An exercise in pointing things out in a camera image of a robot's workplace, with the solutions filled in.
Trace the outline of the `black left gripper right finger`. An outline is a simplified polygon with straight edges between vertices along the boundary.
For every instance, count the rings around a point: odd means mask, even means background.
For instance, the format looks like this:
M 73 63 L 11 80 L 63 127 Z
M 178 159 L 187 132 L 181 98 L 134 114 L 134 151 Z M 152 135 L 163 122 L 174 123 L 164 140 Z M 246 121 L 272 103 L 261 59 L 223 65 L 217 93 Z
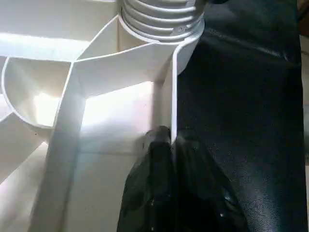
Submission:
M 246 216 L 230 180 L 198 136 L 181 131 L 174 147 L 179 231 L 249 231 Z

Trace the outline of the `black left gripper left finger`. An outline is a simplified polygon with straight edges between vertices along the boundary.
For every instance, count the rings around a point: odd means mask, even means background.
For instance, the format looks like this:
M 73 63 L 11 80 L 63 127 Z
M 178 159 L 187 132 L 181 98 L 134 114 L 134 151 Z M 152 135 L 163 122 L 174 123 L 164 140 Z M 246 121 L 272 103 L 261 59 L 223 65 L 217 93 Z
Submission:
M 148 131 L 142 151 L 126 178 L 117 231 L 172 232 L 175 172 L 169 129 L 159 126 Z

